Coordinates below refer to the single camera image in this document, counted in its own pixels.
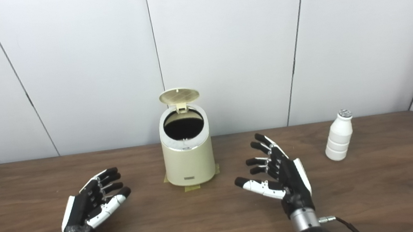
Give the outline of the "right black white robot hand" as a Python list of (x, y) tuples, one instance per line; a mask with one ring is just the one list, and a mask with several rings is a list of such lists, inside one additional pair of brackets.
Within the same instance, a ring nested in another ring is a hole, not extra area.
[(311, 185), (301, 161), (290, 159), (281, 147), (261, 133), (255, 133), (250, 146), (263, 152), (265, 157), (254, 157), (245, 161), (253, 166), (250, 174), (265, 173), (270, 181), (252, 180), (238, 177), (234, 184), (239, 188), (259, 195), (281, 200), (282, 208), (289, 218), (297, 210), (315, 210)]

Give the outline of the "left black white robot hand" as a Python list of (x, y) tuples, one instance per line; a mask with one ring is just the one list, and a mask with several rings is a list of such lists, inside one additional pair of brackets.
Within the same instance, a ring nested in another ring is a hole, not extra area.
[(119, 181), (116, 167), (93, 176), (79, 191), (69, 196), (61, 224), (62, 232), (97, 232), (131, 194), (131, 189)]

